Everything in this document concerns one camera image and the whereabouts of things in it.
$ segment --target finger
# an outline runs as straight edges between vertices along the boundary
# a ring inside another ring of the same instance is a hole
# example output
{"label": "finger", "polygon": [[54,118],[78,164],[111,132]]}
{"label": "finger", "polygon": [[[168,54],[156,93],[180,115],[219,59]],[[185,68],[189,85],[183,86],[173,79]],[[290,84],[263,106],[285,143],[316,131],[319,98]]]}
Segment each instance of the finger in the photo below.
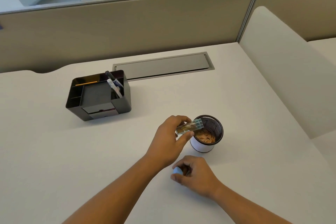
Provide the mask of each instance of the finger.
{"label": "finger", "polygon": [[170,176],[170,179],[172,179],[175,182],[178,182],[181,185],[186,186],[188,184],[188,179],[190,179],[189,177],[185,177],[183,175],[180,174],[172,174]]}
{"label": "finger", "polygon": [[186,155],[173,165],[173,169],[175,167],[181,167],[183,164],[192,167],[192,164],[195,162],[196,158],[197,157],[195,156]]}
{"label": "finger", "polygon": [[187,116],[182,116],[182,115],[177,115],[175,116],[175,119],[173,121],[174,125],[177,127],[178,125],[180,125],[183,122],[187,122],[190,123],[191,119],[188,118]]}
{"label": "finger", "polygon": [[177,141],[177,145],[180,147],[180,150],[182,151],[183,147],[186,145],[186,143],[190,140],[191,137],[193,137],[194,132],[189,131],[187,133],[184,133]]}

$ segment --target black mesh cup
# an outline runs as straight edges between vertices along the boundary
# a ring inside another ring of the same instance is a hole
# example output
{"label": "black mesh cup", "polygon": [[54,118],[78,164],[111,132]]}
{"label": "black mesh cup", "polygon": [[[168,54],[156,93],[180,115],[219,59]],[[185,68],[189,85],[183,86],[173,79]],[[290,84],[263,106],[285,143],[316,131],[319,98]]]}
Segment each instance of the black mesh cup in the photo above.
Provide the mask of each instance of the black mesh cup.
{"label": "black mesh cup", "polygon": [[201,119],[203,122],[204,128],[210,131],[216,138],[214,143],[209,143],[209,144],[203,143],[195,136],[196,140],[205,145],[214,145],[214,144],[219,143],[219,141],[223,137],[223,126],[221,125],[219,120],[209,115],[201,115],[201,116],[196,117],[195,120],[196,119]]}

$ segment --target desk organizer compartment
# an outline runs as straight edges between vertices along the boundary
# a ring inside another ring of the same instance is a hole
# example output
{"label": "desk organizer compartment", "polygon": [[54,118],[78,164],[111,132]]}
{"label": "desk organizer compartment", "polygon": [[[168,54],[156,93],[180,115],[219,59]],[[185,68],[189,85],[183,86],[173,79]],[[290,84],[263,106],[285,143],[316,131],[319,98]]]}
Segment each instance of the desk organizer compartment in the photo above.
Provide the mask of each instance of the desk organizer compartment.
{"label": "desk organizer compartment", "polygon": [[124,71],[111,74],[124,86],[122,98],[111,89],[105,73],[93,74],[72,80],[65,107],[84,121],[130,112],[131,89]]}

